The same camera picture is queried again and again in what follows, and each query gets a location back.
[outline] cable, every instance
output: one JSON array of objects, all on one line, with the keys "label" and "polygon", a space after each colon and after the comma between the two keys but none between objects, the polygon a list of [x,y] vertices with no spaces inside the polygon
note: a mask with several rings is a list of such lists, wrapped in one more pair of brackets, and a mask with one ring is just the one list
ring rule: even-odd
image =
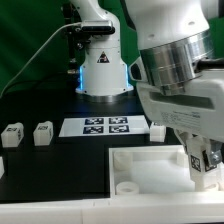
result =
[{"label": "cable", "polygon": [[6,95],[6,93],[8,92],[8,90],[11,89],[11,88],[13,88],[14,86],[21,85],[21,84],[34,83],[34,86],[31,87],[31,89],[35,89],[39,85],[41,85],[42,83],[46,82],[48,79],[52,79],[52,78],[55,78],[57,76],[62,76],[62,75],[65,76],[65,74],[66,74],[65,72],[60,72],[60,73],[57,73],[57,74],[54,74],[54,75],[46,76],[46,77],[44,77],[41,80],[27,80],[27,81],[14,82],[11,85],[7,86],[7,88],[5,89],[5,92],[4,92],[4,96]]},{"label": "cable", "polygon": [[81,23],[72,23],[72,24],[68,24],[65,26],[62,26],[61,28],[59,28],[58,30],[56,30],[49,38],[48,40],[40,47],[40,49],[30,58],[30,60],[22,67],[22,69],[6,84],[6,86],[3,88],[1,95],[0,95],[0,99],[2,99],[6,89],[8,88],[8,86],[13,83],[21,74],[22,72],[28,67],[28,65],[37,57],[37,55],[48,45],[48,43],[63,29],[67,28],[67,27],[71,27],[71,26],[78,26]]}]

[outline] black cable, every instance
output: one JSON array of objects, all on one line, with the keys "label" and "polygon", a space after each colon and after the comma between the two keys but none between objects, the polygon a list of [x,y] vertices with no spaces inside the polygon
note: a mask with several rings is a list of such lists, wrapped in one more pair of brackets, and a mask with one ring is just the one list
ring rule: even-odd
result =
[{"label": "black cable", "polygon": [[44,83],[45,81],[51,79],[51,78],[54,78],[54,77],[58,77],[58,76],[62,76],[62,75],[66,75],[67,73],[57,73],[57,74],[53,74],[53,75],[49,75],[49,76],[46,76],[45,78],[41,79],[41,80],[28,80],[28,81],[19,81],[19,82],[15,82],[15,83],[12,83],[10,86],[8,86],[5,90],[5,94],[7,94],[7,92],[9,91],[9,89],[13,88],[14,86],[17,86],[17,85],[22,85],[22,84],[27,84],[27,83],[36,83],[34,84],[34,86],[31,87],[31,89],[36,89],[39,85],[41,85],[42,83]]}]

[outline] warning label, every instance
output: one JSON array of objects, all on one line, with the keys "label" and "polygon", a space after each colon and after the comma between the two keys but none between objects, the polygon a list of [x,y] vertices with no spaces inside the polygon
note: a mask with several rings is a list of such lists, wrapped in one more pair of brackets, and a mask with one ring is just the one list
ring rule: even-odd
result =
[{"label": "warning label", "polygon": [[179,112],[172,113],[161,112],[164,123],[170,125],[182,126],[185,128],[200,131],[201,115],[198,112]]},{"label": "warning label", "polygon": [[103,52],[98,59],[97,63],[110,63],[108,57],[106,56],[105,52]]}]

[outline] black panel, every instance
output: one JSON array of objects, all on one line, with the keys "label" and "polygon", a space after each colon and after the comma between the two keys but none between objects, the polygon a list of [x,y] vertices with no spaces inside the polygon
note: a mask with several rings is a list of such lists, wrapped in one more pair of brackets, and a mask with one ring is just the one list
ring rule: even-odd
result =
[{"label": "black panel", "polygon": [[138,67],[137,64],[134,64],[132,67],[131,67],[131,73],[132,73],[132,77],[135,79],[135,80],[142,80],[142,76],[141,76],[141,71]]}]

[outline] hole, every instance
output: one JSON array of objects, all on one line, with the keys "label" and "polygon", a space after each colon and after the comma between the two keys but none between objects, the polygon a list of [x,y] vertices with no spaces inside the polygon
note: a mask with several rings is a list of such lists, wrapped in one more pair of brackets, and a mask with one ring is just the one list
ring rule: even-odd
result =
[{"label": "hole", "polygon": [[191,22],[188,23],[188,25],[189,26],[193,26],[193,25],[195,25],[195,22],[194,21],[191,21]]},{"label": "hole", "polygon": [[149,35],[149,37],[148,37],[149,40],[153,40],[154,38],[155,38],[155,34],[151,34],[151,35]]}]

